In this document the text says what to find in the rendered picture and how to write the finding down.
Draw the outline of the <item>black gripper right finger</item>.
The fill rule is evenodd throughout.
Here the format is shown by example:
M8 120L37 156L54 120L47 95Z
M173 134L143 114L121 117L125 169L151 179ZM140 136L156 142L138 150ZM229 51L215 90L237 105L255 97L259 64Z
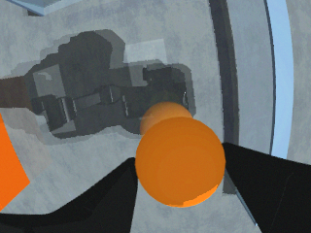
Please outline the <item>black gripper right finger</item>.
M311 233L311 166L222 143L225 168L261 233Z

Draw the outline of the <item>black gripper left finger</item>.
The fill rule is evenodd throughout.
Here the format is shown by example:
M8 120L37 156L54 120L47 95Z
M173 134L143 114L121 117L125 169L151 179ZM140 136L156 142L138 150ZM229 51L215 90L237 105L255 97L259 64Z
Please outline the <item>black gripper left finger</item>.
M1 214L0 233L129 233L137 197L136 158L49 214Z

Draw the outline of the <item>clear low corner walls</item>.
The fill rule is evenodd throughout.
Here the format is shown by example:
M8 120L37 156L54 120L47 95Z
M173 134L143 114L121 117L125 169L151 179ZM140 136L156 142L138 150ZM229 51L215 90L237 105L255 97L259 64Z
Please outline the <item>clear low corner walls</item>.
M46 16L82 0L13 0ZM241 144L269 154L272 133L272 51L263 0L228 0L240 82Z

